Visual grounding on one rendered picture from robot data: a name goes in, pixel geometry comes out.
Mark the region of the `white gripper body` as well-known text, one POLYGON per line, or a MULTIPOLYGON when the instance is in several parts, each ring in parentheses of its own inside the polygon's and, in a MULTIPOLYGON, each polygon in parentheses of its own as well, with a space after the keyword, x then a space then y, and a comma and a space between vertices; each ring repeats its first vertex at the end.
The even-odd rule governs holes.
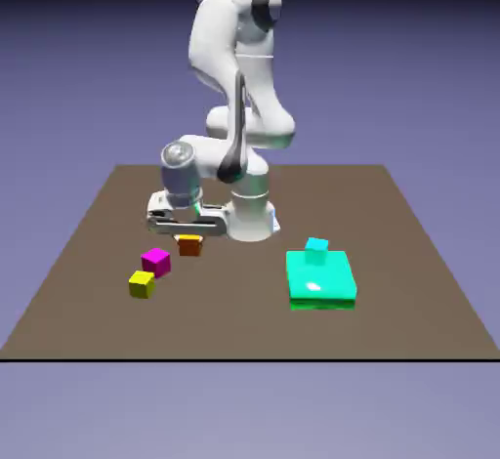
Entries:
POLYGON ((189 222, 177 221, 167 211, 151 211, 146 217, 147 227, 158 234, 220 236, 227 233, 226 220, 219 215, 199 215, 189 222))

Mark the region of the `small orange cube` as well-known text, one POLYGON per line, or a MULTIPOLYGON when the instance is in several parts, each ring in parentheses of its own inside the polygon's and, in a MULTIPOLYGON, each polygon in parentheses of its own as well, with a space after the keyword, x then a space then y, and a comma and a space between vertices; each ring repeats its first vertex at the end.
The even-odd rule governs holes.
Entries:
POLYGON ((204 237, 197 234, 176 234, 174 239, 180 256, 197 257, 201 253, 204 237))

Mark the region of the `small magenta cube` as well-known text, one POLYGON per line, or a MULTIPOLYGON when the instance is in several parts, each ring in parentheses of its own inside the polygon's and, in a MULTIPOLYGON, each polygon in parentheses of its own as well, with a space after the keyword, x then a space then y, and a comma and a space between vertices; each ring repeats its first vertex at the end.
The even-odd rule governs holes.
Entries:
POLYGON ((171 256, 161 248, 151 248, 141 256, 143 271, 151 272, 160 278, 171 271, 171 256))

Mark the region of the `small yellow cube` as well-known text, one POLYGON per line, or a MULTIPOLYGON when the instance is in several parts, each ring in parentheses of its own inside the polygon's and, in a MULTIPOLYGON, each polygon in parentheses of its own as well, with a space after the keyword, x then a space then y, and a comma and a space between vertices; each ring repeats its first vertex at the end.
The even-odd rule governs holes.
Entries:
POLYGON ((150 271, 135 271, 128 281, 129 293, 133 298, 148 299, 155 286, 155 276, 150 271))

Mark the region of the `small cyan cube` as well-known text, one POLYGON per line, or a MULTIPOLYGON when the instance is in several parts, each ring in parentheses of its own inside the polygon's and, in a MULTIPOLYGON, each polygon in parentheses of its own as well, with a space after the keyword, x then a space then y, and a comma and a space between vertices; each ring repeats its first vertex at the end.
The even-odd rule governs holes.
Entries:
POLYGON ((323 238, 309 237, 305 246, 305 263, 307 265, 324 265, 328 257, 329 241, 323 238))

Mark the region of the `large green box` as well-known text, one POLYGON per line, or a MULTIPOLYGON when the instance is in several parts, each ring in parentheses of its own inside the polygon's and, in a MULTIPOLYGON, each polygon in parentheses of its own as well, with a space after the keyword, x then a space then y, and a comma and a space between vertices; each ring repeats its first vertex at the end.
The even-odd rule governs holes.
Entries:
POLYGON ((345 251, 286 252, 292 310, 352 310, 357 286, 345 251))

